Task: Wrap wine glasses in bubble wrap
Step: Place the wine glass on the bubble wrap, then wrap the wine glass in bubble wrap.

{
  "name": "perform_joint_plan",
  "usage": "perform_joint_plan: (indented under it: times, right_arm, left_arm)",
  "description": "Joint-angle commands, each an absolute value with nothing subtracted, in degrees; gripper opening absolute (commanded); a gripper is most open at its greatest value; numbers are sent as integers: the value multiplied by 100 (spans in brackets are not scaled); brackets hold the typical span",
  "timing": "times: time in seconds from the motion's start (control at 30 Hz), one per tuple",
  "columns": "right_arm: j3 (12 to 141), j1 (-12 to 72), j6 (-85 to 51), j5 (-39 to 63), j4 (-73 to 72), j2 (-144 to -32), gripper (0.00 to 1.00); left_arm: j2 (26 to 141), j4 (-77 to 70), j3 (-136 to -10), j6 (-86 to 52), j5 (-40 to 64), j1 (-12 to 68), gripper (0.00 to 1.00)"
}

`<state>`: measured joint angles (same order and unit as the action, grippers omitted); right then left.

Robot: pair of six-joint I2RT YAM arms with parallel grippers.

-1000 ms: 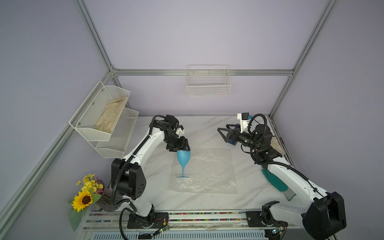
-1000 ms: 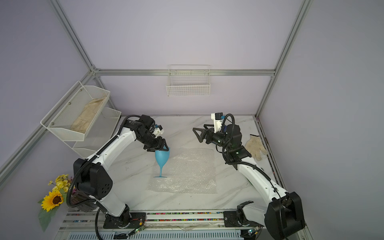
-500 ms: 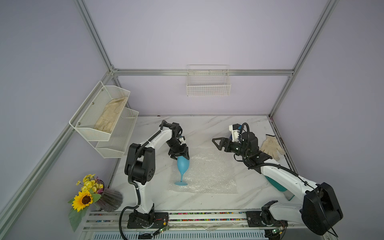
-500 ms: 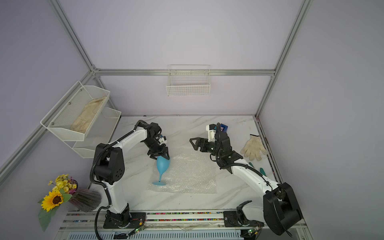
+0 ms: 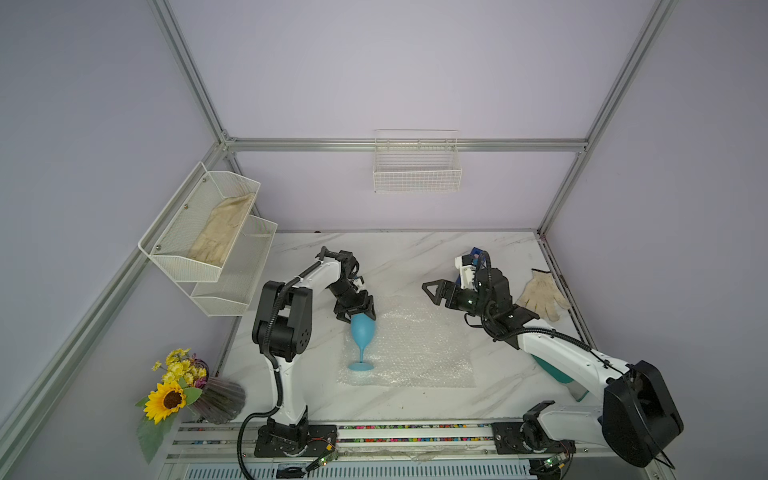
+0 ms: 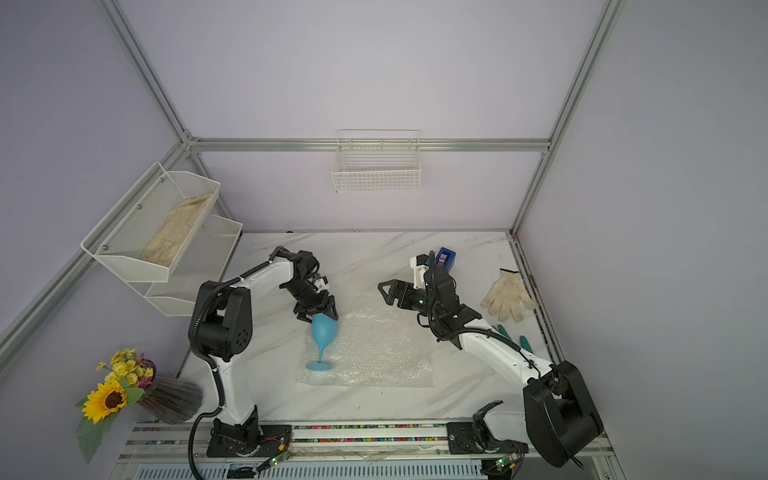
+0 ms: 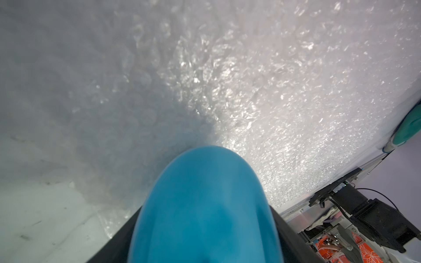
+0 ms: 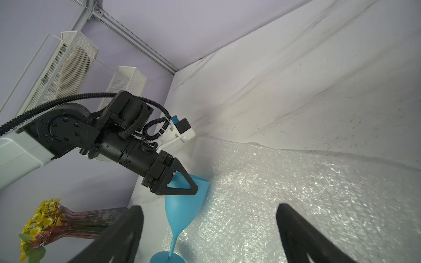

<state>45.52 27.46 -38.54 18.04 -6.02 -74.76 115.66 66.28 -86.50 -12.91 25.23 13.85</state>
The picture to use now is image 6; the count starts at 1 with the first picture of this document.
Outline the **blue plastic wine glass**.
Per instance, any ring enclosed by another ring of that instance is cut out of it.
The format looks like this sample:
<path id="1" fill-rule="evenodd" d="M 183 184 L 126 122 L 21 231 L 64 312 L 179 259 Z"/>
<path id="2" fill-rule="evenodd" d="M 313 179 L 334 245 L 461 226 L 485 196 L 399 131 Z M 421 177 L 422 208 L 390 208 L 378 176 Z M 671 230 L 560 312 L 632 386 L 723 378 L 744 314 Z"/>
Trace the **blue plastic wine glass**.
<path id="1" fill-rule="evenodd" d="M 313 372 L 326 372 L 332 369 L 332 365 L 324 360 L 324 352 L 334 341 L 338 332 L 338 321 L 325 314 L 316 314 L 312 318 L 312 338 L 318 348 L 317 360 L 306 365 Z"/>

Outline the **clear bubble wrap sheet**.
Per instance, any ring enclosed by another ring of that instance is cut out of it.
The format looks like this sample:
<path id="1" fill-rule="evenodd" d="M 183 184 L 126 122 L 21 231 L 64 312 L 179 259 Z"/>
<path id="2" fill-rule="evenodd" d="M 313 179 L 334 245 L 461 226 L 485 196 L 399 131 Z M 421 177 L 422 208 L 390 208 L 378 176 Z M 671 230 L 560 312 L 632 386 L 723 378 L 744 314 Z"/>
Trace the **clear bubble wrap sheet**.
<path id="1" fill-rule="evenodd" d="M 325 349 L 328 371 L 307 365 L 318 359 L 311 334 L 295 374 L 307 386 L 431 388 L 434 386 L 431 332 L 418 325 L 413 311 L 390 307 L 370 296 L 340 297 L 338 331 Z"/>

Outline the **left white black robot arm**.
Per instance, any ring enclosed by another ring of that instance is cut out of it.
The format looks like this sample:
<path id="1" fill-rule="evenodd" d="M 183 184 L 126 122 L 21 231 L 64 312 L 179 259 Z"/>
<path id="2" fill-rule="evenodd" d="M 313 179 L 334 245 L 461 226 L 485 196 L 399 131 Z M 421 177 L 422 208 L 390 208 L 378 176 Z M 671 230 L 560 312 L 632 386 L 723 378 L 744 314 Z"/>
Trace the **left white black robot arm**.
<path id="1" fill-rule="evenodd" d="M 188 330 L 190 350 L 211 372 L 218 400 L 208 416 L 214 420 L 213 438 L 243 455 L 264 442 L 257 407 L 250 393 L 244 365 L 239 360 L 253 338 L 253 304 L 275 288 L 295 300 L 293 313 L 311 325 L 318 348 L 311 371 L 329 371 L 325 350 L 335 340 L 339 315 L 320 262 L 305 250 L 276 247 L 268 259 L 227 281 L 204 282 L 197 294 Z"/>

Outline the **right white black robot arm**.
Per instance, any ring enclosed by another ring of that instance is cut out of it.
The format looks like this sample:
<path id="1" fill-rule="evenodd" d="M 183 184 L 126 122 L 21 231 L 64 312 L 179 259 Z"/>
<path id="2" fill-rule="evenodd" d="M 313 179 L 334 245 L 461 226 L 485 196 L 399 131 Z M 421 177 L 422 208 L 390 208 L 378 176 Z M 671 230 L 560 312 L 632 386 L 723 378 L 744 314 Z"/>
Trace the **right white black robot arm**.
<path id="1" fill-rule="evenodd" d="M 464 304 L 449 271 L 433 253 L 411 260 L 411 282 L 381 282 L 389 306 L 414 311 L 420 326 L 489 365 L 512 387 L 510 403 L 492 401 L 470 421 L 447 426 L 452 453 L 514 454 L 534 450 L 554 467 L 576 456 L 604 432 L 602 419 L 583 375 L 568 361 L 538 357 L 504 336 Z"/>

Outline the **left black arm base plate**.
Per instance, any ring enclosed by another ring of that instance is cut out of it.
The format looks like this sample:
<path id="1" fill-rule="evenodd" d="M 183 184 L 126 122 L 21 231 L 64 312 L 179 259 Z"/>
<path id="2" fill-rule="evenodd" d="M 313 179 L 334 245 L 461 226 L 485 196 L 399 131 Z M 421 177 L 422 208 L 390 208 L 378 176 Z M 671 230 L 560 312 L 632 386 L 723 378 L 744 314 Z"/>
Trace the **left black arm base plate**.
<path id="1" fill-rule="evenodd" d="M 215 424 L 211 431 L 206 456 L 209 458 L 275 457 L 284 452 L 291 441 L 293 428 L 288 424 L 257 427 Z"/>

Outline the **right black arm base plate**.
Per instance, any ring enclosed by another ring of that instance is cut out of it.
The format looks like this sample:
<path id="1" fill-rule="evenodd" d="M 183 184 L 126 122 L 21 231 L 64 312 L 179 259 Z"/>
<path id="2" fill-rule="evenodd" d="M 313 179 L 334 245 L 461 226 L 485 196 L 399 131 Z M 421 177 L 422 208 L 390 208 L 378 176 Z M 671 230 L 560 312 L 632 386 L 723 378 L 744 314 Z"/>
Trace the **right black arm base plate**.
<path id="1" fill-rule="evenodd" d="M 498 440 L 487 426 L 477 422 L 449 422 L 446 424 L 448 449 L 451 454 L 528 454 L 526 443 Z"/>

